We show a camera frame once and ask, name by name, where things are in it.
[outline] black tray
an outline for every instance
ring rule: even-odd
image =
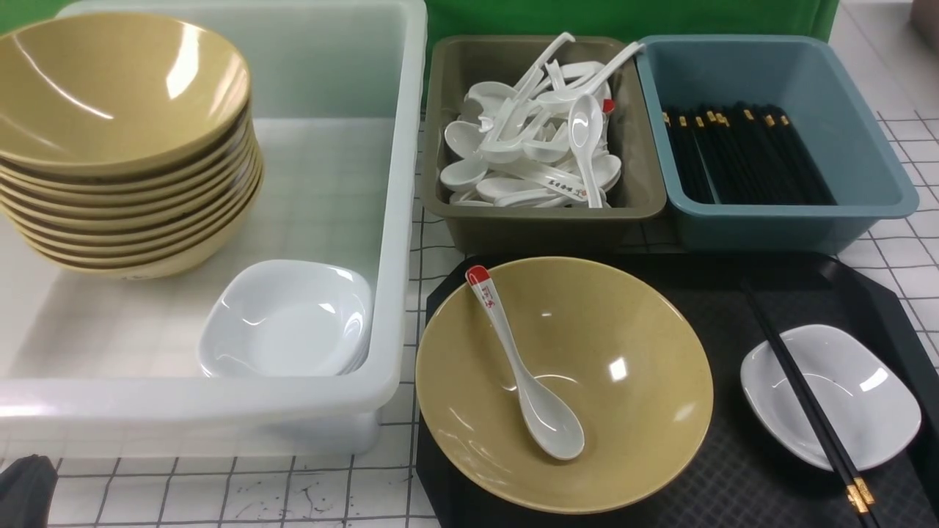
[[[430,294],[428,319],[463,283],[469,266],[492,267],[517,258],[464,261]],[[781,331],[810,323],[841,328],[916,394],[923,409],[919,434],[903,453],[865,477],[889,526],[939,526],[939,377],[891,291],[819,255],[589,258],[630,272],[660,291],[698,333],[715,383],[714,415],[699,453],[671,484],[639,503],[603,514],[547,514],[503,501],[470,482],[434,443],[422,417],[417,473],[442,528],[858,526],[839,480],[782,447],[744,398],[740,364],[763,341],[738,289],[745,274],[753,278]]]

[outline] blue container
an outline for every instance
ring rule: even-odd
[[[878,220],[913,214],[919,197],[832,49],[783,36],[643,39],[639,79],[669,200],[689,251],[836,254]],[[663,106],[776,104],[798,128],[836,206],[701,204],[682,191]]]

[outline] white plastic bin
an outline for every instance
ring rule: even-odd
[[[420,125],[420,0],[91,0],[215,30],[251,67],[267,175],[239,237],[176,278],[61,272],[0,222],[5,456],[356,453],[397,387]],[[195,343],[248,265],[300,258],[373,285],[368,359],[338,377],[207,379]]]

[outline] yellow bowl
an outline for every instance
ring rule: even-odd
[[[178,248],[180,244],[197,240],[199,237],[217,230],[220,225],[224,225],[232,220],[235,214],[243,208],[245,202],[254,195],[254,189],[259,185],[259,170],[259,167],[253,163],[250,169],[251,176],[246,178],[247,185],[243,193],[236,195],[234,199],[225,203],[218,212],[200,222],[174,231],[165,237],[148,241],[123,245],[72,244],[45,236],[26,225],[20,224],[15,219],[12,220],[12,222],[13,226],[20,231],[20,234],[26,238],[27,243],[33,246],[33,248],[46,255],[56,256],[69,262],[83,265],[107,264],[113,266],[130,265],[130,263],[135,261],[148,262],[154,258],[159,258],[159,254],[154,252],[166,250],[166,248],[169,247]]]
[[[506,501],[562,514],[667,485],[698,452],[714,406],[685,318],[636,277],[587,260],[529,258],[490,273],[525,366],[577,414],[586,446],[561,462],[534,442],[505,352],[463,285],[427,324],[416,371],[423,418],[452,464]]]
[[[23,202],[25,206],[32,210],[41,211],[55,216],[65,216],[76,219],[86,220],[107,220],[129,218],[132,216],[141,216],[155,213],[161,210],[169,210],[176,206],[199,208],[205,205],[213,198],[212,191],[223,189],[223,184],[229,182],[249,159],[251,149],[248,146],[242,147],[234,159],[228,165],[212,167],[209,170],[209,178],[200,178],[201,183],[180,194],[173,194],[164,198],[151,198],[143,203],[121,206],[89,206],[75,205],[61,200],[48,199],[24,189],[10,181],[0,183],[0,190],[11,198],[16,198]]]
[[[3,203],[9,209],[28,214],[44,222],[60,227],[70,227],[94,232],[144,229],[149,226],[159,225],[164,222],[171,222],[175,219],[185,217],[216,201],[225,191],[231,189],[233,182],[243,173],[246,162],[247,157],[242,160],[241,165],[226,167],[218,177],[213,179],[209,189],[202,192],[200,195],[188,201],[176,204],[173,207],[156,211],[145,211],[146,205],[129,206],[126,208],[95,208],[93,211],[99,216],[80,216],[79,211],[84,212],[89,211],[89,209],[72,208],[58,204],[49,204],[45,207],[39,207],[35,205],[37,202],[35,197],[30,200],[33,203],[29,203],[26,201],[26,196],[17,193],[9,186],[0,188],[0,203]],[[110,213],[112,210],[115,210],[115,212],[119,214],[123,213],[123,215],[113,218],[103,217],[103,214]]]
[[[229,165],[249,142],[255,141],[250,113],[235,125],[221,143],[208,154],[199,155],[170,172],[158,173],[142,179],[116,180],[44,176],[0,161],[0,179],[20,185],[26,190],[75,205],[123,206],[145,203],[173,194],[183,193],[206,178],[211,178],[221,167]]]
[[[257,196],[261,191],[260,187],[264,182],[263,163],[258,165],[257,170],[260,171],[257,176],[257,188],[255,189],[254,193],[251,194],[248,203],[245,204],[244,208],[238,213],[238,215],[236,215],[231,222],[222,227],[220,230],[211,234],[208,238],[195,244],[189,249],[176,253],[175,255],[171,255],[160,260],[155,260],[153,262],[148,262],[146,264],[140,264],[126,268],[94,268],[75,266],[69,264],[66,261],[47,256],[42,253],[40,254],[51,260],[60,268],[66,270],[94,274],[120,280],[157,279],[187,272],[193,268],[198,267],[200,264],[208,260],[209,257],[215,255],[220,249],[222,249],[223,246],[225,246],[226,243],[228,243],[228,241],[232,239],[232,237],[238,234],[239,229],[241,229],[241,226],[244,224],[245,220],[248,219],[248,212],[251,210],[251,205],[257,199]]]
[[[218,232],[228,223],[238,216],[244,209],[243,206],[245,203],[254,196],[254,191],[258,187],[260,181],[255,174],[252,174],[252,184],[248,192],[236,203],[233,204],[233,207],[229,208],[226,214],[223,214],[215,219],[209,225],[206,225],[202,230],[195,231],[189,237],[184,237],[179,241],[172,243],[163,243],[156,248],[143,251],[143,252],[130,252],[124,255],[114,255],[114,256],[88,256],[81,252],[73,251],[63,251],[52,247],[50,244],[45,244],[39,240],[35,240],[34,237],[29,236],[28,233],[24,230],[21,230],[21,233],[25,236],[23,237],[33,249],[40,252],[44,256],[52,257],[56,262],[68,262],[77,267],[92,267],[92,268],[124,268],[128,266],[138,266],[141,264],[146,264],[147,262],[153,262],[160,260],[162,258],[167,258],[168,256],[175,255],[181,251],[184,251],[190,247],[195,246],[196,244],[204,241],[209,238],[212,234]]]
[[[261,152],[255,149],[253,156],[261,159]],[[234,184],[228,188],[225,193],[215,202],[212,202],[200,210],[196,210],[189,215],[176,220],[165,222],[163,224],[150,226],[144,229],[117,229],[115,231],[85,231],[53,225],[42,221],[39,218],[31,216],[29,213],[23,213],[19,210],[8,207],[0,196],[0,209],[10,217],[16,224],[25,225],[30,229],[42,233],[48,237],[53,237],[60,241],[76,243],[81,245],[95,246],[116,246],[123,244],[132,244],[141,241],[151,241],[153,239],[168,237],[177,233],[186,227],[202,222],[203,220],[215,216],[225,204],[230,203],[237,196],[243,194],[246,189],[246,183],[249,181],[249,166],[245,166],[237,176]]]
[[[0,157],[61,176],[126,177],[185,160],[231,128],[250,74],[217,33],[102,12],[0,37]]]

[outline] stacked yellow bowls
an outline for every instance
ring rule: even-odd
[[[251,79],[222,36],[95,13],[0,37],[0,207],[59,266],[184,272],[243,224],[264,177]]]

